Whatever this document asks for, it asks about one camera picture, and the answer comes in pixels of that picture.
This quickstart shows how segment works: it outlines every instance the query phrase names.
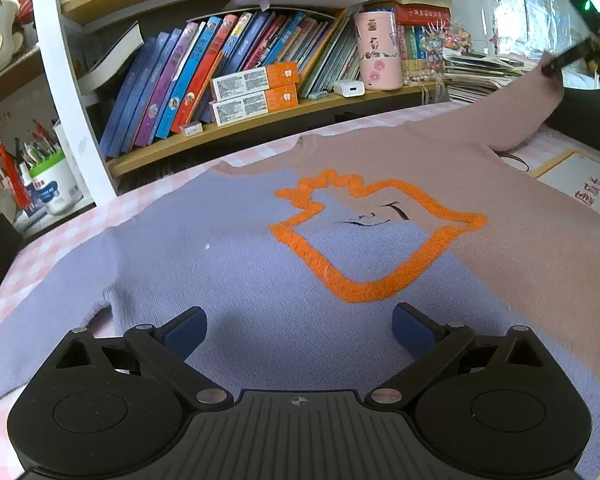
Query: checkered tablecloth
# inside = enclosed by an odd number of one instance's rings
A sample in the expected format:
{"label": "checkered tablecloth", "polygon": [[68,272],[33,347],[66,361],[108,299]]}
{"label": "checkered tablecloth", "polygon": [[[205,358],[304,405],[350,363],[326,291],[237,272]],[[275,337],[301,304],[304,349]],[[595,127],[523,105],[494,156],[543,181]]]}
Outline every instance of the checkered tablecloth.
{"label": "checkered tablecloth", "polygon": [[[313,130],[312,133],[331,136],[367,126],[395,126],[404,121],[417,121],[432,117],[460,106],[462,105],[456,103],[441,103],[397,110],[319,128]],[[294,135],[274,140],[165,177],[117,197],[107,205],[87,211],[29,244],[18,255],[0,287],[0,322],[18,306],[60,258],[85,240],[107,227],[119,225],[137,215],[154,200],[178,189],[220,160],[225,160],[232,166],[245,166],[291,149],[298,137],[299,135]],[[581,148],[600,156],[600,153],[596,153],[581,143],[544,127],[529,142],[513,153],[522,158],[530,170],[534,170],[554,156],[571,148]],[[107,327],[101,327],[96,333],[103,335],[106,332]],[[0,400],[0,480],[12,480],[22,473],[6,429],[7,415],[22,389],[19,388]]]}

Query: purple book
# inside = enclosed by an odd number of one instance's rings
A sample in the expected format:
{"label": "purple book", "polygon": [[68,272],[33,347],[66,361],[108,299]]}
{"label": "purple book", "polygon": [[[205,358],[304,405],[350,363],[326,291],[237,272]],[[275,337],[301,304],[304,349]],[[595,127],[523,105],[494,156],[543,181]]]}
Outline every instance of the purple book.
{"label": "purple book", "polygon": [[171,53],[171,57],[169,58],[167,65],[164,67],[162,75],[160,76],[160,79],[158,79],[154,92],[149,99],[149,104],[144,112],[144,116],[142,117],[140,128],[138,130],[138,135],[136,136],[136,146],[146,146],[152,127],[157,119],[160,105],[162,104],[164,96],[169,89],[171,79],[176,73],[178,65],[182,60],[182,56],[184,56],[184,53],[187,51],[187,47],[191,41],[193,41],[193,37],[196,35],[197,28],[197,23],[187,23],[187,27],[185,27],[183,33],[180,35],[178,43],[176,43],[176,46]]}

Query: pink canister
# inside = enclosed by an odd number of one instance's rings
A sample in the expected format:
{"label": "pink canister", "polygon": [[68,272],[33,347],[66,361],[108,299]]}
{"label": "pink canister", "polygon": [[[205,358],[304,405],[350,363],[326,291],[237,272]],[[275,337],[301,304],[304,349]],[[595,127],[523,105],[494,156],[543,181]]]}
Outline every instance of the pink canister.
{"label": "pink canister", "polygon": [[366,88],[402,88],[398,33],[392,12],[378,10],[355,15],[360,78]]}

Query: orange and white box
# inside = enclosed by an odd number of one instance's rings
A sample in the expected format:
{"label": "orange and white box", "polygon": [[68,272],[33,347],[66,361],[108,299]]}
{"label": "orange and white box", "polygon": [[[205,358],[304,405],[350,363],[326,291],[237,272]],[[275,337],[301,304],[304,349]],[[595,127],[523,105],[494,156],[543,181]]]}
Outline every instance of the orange and white box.
{"label": "orange and white box", "polygon": [[209,103],[214,122],[218,126],[235,123],[258,115],[298,106],[296,85],[270,88],[262,92]]}
{"label": "orange and white box", "polygon": [[211,80],[214,101],[226,101],[241,95],[298,83],[298,64],[295,61],[275,63]]}

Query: stack of papers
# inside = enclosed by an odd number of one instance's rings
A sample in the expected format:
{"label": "stack of papers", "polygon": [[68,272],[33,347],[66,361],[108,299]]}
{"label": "stack of papers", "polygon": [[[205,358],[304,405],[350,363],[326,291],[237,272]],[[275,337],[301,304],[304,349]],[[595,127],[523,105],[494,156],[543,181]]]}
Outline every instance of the stack of papers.
{"label": "stack of papers", "polygon": [[475,103],[534,68],[507,56],[463,55],[449,48],[442,56],[449,97],[464,103]]}

